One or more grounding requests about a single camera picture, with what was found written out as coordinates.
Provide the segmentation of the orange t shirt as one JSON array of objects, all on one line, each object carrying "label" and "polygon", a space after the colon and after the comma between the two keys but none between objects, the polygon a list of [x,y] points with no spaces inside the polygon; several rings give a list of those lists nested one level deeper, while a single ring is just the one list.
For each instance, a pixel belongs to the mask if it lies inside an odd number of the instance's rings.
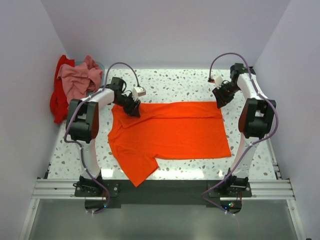
[{"label": "orange t shirt", "polygon": [[157,159],[230,157],[223,115],[214,101],[142,103],[139,117],[114,105],[108,134],[111,152],[135,187],[159,165]]}]

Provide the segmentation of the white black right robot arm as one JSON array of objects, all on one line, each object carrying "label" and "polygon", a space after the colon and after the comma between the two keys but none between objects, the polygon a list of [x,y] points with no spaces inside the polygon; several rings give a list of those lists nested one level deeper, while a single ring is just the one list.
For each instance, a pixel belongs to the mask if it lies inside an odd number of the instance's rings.
[{"label": "white black right robot arm", "polygon": [[237,92],[242,92],[245,103],[238,120],[240,143],[235,159],[224,179],[210,187],[211,193],[233,197],[239,193],[249,192],[250,167],[256,149],[269,134],[275,116],[276,102],[269,100],[257,83],[253,67],[235,63],[230,67],[230,80],[221,76],[209,77],[214,83],[213,94],[217,108],[230,103]]}]

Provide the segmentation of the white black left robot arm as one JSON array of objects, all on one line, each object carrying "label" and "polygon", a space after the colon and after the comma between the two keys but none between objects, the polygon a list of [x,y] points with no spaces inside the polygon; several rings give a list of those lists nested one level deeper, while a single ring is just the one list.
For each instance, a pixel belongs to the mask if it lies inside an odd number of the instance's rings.
[{"label": "white black left robot arm", "polygon": [[107,105],[115,104],[129,117],[140,117],[140,96],[146,94],[141,86],[126,92],[126,82],[113,77],[110,84],[82,99],[72,99],[66,121],[64,141],[79,146],[82,173],[73,186],[77,197],[107,197],[108,189],[103,184],[101,169],[96,155],[96,137],[99,133],[99,113]]}]

